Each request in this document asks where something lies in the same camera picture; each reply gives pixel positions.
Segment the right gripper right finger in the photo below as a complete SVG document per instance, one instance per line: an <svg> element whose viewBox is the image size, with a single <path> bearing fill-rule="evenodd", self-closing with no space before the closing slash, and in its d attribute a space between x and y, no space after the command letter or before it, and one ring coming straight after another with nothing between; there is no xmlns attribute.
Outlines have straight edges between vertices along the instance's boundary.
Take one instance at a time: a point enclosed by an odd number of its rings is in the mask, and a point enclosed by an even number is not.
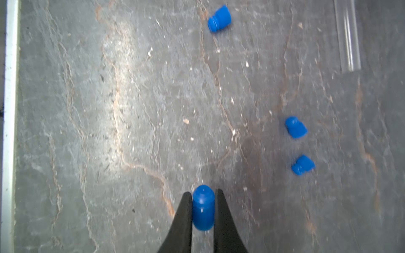
<svg viewBox="0 0 405 253"><path fill-rule="evenodd" d="M215 195L214 253L247 253L224 192L217 189Z"/></svg>

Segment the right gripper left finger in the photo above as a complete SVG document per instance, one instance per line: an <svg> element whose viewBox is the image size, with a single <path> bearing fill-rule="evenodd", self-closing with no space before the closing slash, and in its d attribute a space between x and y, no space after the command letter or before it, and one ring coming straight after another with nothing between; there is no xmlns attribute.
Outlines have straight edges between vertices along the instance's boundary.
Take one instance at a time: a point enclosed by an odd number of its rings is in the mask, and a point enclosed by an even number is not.
<svg viewBox="0 0 405 253"><path fill-rule="evenodd" d="M158 253L190 253L192 250L193 198L185 192L175 213L168 235Z"/></svg>

